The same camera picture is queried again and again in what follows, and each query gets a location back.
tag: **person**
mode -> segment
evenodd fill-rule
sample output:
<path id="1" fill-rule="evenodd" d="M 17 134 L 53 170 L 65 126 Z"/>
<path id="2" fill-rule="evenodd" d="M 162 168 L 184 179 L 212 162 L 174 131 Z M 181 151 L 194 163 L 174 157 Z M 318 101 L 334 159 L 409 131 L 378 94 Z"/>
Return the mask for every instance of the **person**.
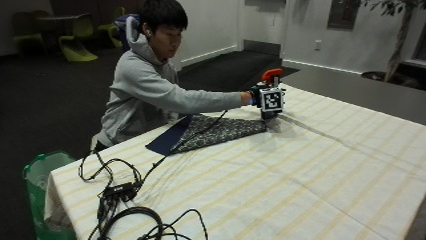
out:
<path id="1" fill-rule="evenodd" d="M 176 0 L 146 0 L 140 22 L 126 19 L 126 51 L 116 66 L 96 150 L 166 124 L 170 113 L 218 112 L 249 105 L 249 92 L 208 92 L 178 86 L 168 61 L 181 44 L 188 16 Z"/>

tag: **man's hand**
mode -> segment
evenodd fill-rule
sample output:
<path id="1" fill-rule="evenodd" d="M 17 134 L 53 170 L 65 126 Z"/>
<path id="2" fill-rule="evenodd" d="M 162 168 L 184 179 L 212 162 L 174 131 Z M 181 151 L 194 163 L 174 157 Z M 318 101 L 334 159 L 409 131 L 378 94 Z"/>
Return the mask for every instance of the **man's hand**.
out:
<path id="1" fill-rule="evenodd" d="M 241 106 L 246 106 L 246 105 L 253 105 L 253 98 L 251 98 L 251 94 L 250 92 L 239 92 L 239 96 L 241 96 Z"/>

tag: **gray hoodie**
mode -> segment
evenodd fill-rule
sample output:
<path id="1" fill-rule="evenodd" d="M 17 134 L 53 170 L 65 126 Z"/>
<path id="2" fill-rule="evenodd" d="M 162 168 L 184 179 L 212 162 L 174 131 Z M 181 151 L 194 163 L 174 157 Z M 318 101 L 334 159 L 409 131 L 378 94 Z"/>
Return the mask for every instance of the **gray hoodie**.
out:
<path id="1" fill-rule="evenodd" d="M 137 21 L 126 19 L 130 50 L 118 60 L 98 141 L 108 147 L 166 123 L 165 111 L 182 114 L 218 112 L 241 107 L 238 92 L 185 90 L 169 62 L 160 62 L 138 34 Z"/>

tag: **hoodie sleeve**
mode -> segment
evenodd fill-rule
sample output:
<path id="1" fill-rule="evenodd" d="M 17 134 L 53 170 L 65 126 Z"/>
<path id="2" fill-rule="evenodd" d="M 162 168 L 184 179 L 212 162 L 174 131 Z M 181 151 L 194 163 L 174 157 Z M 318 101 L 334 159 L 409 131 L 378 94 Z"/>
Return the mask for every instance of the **hoodie sleeve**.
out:
<path id="1" fill-rule="evenodd" d="M 112 91 L 120 97 L 129 94 L 144 102 L 182 114 L 218 112 L 241 107 L 238 92 L 185 90 L 156 72 L 154 67 L 134 55 L 116 69 Z"/>

